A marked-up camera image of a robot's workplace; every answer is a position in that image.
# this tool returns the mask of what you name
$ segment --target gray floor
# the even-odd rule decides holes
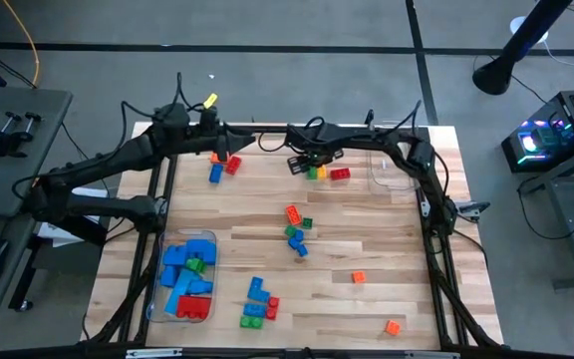
[[[13,1],[37,41],[131,44],[410,46],[404,0],[86,0]],[[528,1],[416,0],[426,47],[501,48],[508,23],[525,15]],[[23,41],[0,4],[0,40]],[[550,31],[550,46],[574,49],[574,13],[564,13]],[[0,51],[16,69],[32,73],[32,54]],[[225,121],[302,122],[322,115],[354,123],[369,108],[378,119],[399,119],[422,97],[413,55],[308,55],[218,53],[41,52],[41,86],[75,95],[66,120],[88,153],[114,145],[120,130],[120,100],[149,110],[168,101],[174,73],[183,71],[187,95],[199,101],[219,95]],[[477,66],[487,62],[479,58]],[[555,293],[553,278],[572,276],[566,244],[547,241],[526,227],[499,143],[541,104],[513,82],[500,97],[471,82],[473,58],[428,57],[430,84],[441,125],[457,128],[471,195],[489,200],[480,232],[505,342],[516,349],[574,354],[574,290]],[[528,57],[514,73],[548,99],[574,90],[574,67]],[[131,116],[131,124],[137,121]],[[424,110],[420,122],[427,122]],[[46,168],[77,158],[63,134]],[[117,185],[117,179],[109,181]],[[538,228],[560,233],[530,198]],[[74,252],[75,249],[64,249]],[[98,255],[79,248],[70,255]],[[65,345],[79,338],[81,317],[94,281],[84,273],[42,272],[33,284],[33,312],[2,308],[0,348]]]

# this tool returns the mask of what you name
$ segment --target desk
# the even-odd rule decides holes
[[[24,250],[30,243],[35,227],[35,220],[29,214],[16,215],[21,206],[21,199],[12,194],[12,183],[19,178],[37,174],[59,131],[71,100],[72,95],[63,91],[0,88],[0,129],[7,120],[4,116],[6,111],[21,116],[30,111],[41,115],[45,120],[34,133],[35,140],[23,148],[28,154],[27,158],[0,158],[0,237],[9,240],[8,254],[0,277],[0,304]],[[25,125],[26,122],[23,126],[18,126],[15,131],[23,131]],[[25,192],[31,183],[27,181],[19,185],[19,191]],[[10,223],[2,233],[4,223],[8,220]]]
[[[146,127],[147,123],[137,123],[134,136]],[[454,199],[468,200],[454,128],[429,130],[431,142],[449,168],[448,193]],[[282,137],[266,135],[263,146],[275,148]],[[351,179],[342,183],[310,181],[305,175],[292,177],[286,160],[293,153],[288,149],[267,154],[250,145],[238,155],[243,160],[238,173],[223,175],[218,186],[207,180],[208,154],[178,159],[166,240],[175,241],[176,231],[185,228],[216,234],[216,298],[211,317],[201,324],[151,323],[148,346],[439,347],[414,192],[372,193],[367,155],[362,151],[345,151],[343,158],[329,166],[329,170],[351,169]],[[148,178],[149,172],[125,173],[119,195],[146,193]],[[314,228],[306,233],[306,258],[299,258],[289,248],[282,233],[287,224],[284,208],[289,203],[314,219]],[[459,221],[456,227],[478,239],[473,224]],[[457,235],[450,242],[463,302],[490,337],[501,342],[481,252]],[[86,320],[91,335],[101,329],[126,294],[136,243],[137,235],[132,233],[104,248]],[[352,283],[354,270],[366,272],[366,284]],[[281,299],[276,322],[265,321],[260,331],[239,328],[254,275],[263,277],[263,289]],[[130,338],[136,332],[141,308],[138,302]],[[445,311],[449,333],[455,338],[449,305]],[[399,336],[384,333],[389,319],[401,324]]]

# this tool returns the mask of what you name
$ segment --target wooden table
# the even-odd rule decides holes
[[[147,126],[148,123],[137,123],[133,136]],[[448,165],[448,194],[468,200],[454,128],[429,127],[429,131],[431,142]],[[279,135],[266,135],[263,146],[275,148],[281,139]],[[293,153],[288,149],[268,154],[254,144],[238,155],[243,160],[238,173],[234,177],[223,174],[219,185],[207,180],[211,168],[208,155],[178,159],[166,240],[177,240],[177,231],[187,228],[216,234],[219,254],[215,304],[210,318],[200,324],[151,323],[147,345],[439,347],[419,212],[412,190],[389,191],[374,184],[368,176],[370,161],[362,151],[345,151],[343,158],[328,166],[329,170],[351,169],[351,179],[343,182],[291,176],[286,160]],[[371,160],[377,166],[379,162],[376,157]],[[443,170],[438,169],[438,174],[443,176]],[[162,191],[164,174],[160,178]],[[148,179],[149,172],[125,173],[119,196],[145,194]],[[393,180],[406,183],[408,177],[398,172]],[[283,234],[287,224],[285,206],[290,203],[296,204],[303,216],[314,219],[313,229],[306,231],[309,255],[305,258],[298,257]],[[130,224],[124,223],[117,232],[128,227]],[[478,240],[475,225],[459,220],[456,228]],[[86,320],[91,335],[101,329],[126,295],[136,243],[137,235],[131,233],[104,248]],[[462,301],[490,337],[501,342],[481,252],[456,234],[450,243]],[[354,270],[366,272],[366,284],[352,283]],[[239,328],[254,275],[263,277],[263,289],[281,299],[277,320],[265,320],[262,330]],[[139,302],[131,338],[141,308]],[[448,304],[445,312],[449,333],[455,338]],[[390,319],[401,324],[400,335],[384,332]]]

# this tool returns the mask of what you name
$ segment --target green lego brick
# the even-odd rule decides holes
[[[307,180],[316,180],[318,178],[318,169],[310,167],[307,172]]]
[[[314,219],[303,217],[303,228],[311,229],[314,226]]]
[[[262,329],[263,318],[256,318],[248,315],[242,315],[240,317],[240,327],[251,328],[251,329]]]
[[[205,263],[198,258],[188,259],[187,262],[185,263],[185,267],[187,267],[187,269],[195,271],[196,273],[202,273],[205,271]]]
[[[293,237],[294,234],[296,234],[296,227],[293,225],[287,225],[287,227],[285,227],[285,234],[290,238]]]

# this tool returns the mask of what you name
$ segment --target blue lego brick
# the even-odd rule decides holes
[[[289,238],[289,240],[287,241],[287,243],[289,244],[290,247],[292,247],[292,249],[294,250],[298,250],[298,247],[301,245],[300,242],[298,240],[296,240],[296,238]]]
[[[258,318],[264,318],[267,307],[262,304],[250,304],[247,303],[243,307],[243,315],[255,316]]]
[[[176,305],[178,305],[178,297],[187,294],[187,287],[192,280],[200,279],[200,275],[194,273],[189,269],[183,269],[176,280],[174,289],[169,295],[167,304],[165,305],[165,312],[176,315]]]
[[[187,287],[187,294],[211,293],[214,284],[205,280],[192,280]]]
[[[300,244],[298,248],[296,248],[296,251],[298,251],[298,255],[300,256],[307,255],[307,247],[305,246],[305,244]]]
[[[294,234],[294,239],[296,239],[298,241],[303,241],[303,239],[305,239],[305,233],[300,229],[296,229],[296,234]]]
[[[249,288],[257,288],[260,289],[263,287],[263,278],[261,277],[252,277],[251,278],[251,285]]]
[[[187,261],[187,249],[184,245],[171,245],[163,255],[164,265],[185,265]]]
[[[200,258],[205,264],[216,264],[216,243],[207,239],[190,239],[185,244],[189,258]]]
[[[176,279],[178,278],[178,268],[171,265],[166,265],[163,273],[160,275],[160,285],[166,287],[174,287]]]
[[[267,303],[269,301],[269,296],[269,292],[258,288],[249,288],[249,291],[247,292],[247,298],[263,303]]]
[[[209,181],[212,183],[220,183],[220,175],[223,173],[223,165],[214,164],[209,173]]]

